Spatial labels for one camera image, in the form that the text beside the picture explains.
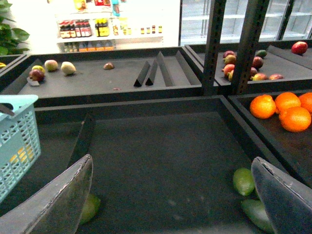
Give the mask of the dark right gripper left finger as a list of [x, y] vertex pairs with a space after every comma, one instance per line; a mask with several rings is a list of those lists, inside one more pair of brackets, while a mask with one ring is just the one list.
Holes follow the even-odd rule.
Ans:
[[0, 218], [2, 234], [74, 234], [88, 197], [93, 159], [87, 154]]

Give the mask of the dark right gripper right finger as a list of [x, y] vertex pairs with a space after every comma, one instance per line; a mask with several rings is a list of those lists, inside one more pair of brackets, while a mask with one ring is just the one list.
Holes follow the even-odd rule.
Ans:
[[312, 232], [312, 189], [256, 157], [251, 165], [255, 188], [276, 234]]

